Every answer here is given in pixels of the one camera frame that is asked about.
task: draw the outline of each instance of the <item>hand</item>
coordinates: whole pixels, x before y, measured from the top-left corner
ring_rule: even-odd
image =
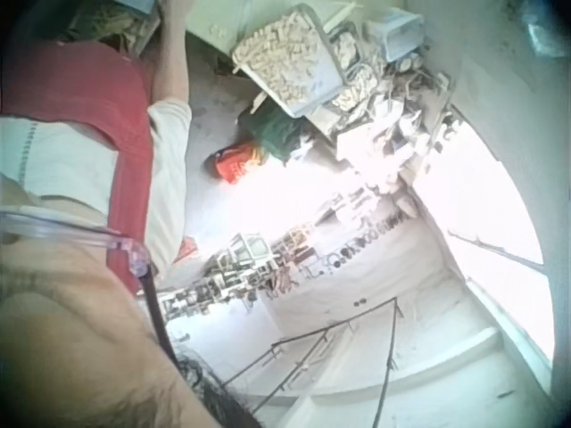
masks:
[[[185,23],[194,0],[160,0],[162,19],[169,24]]]

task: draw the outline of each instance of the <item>plastic bin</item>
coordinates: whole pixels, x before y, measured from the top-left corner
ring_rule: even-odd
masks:
[[[414,51],[425,39],[422,15],[391,8],[371,21],[365,21],[364,33],[369,42],[380,45],[387,62]]]

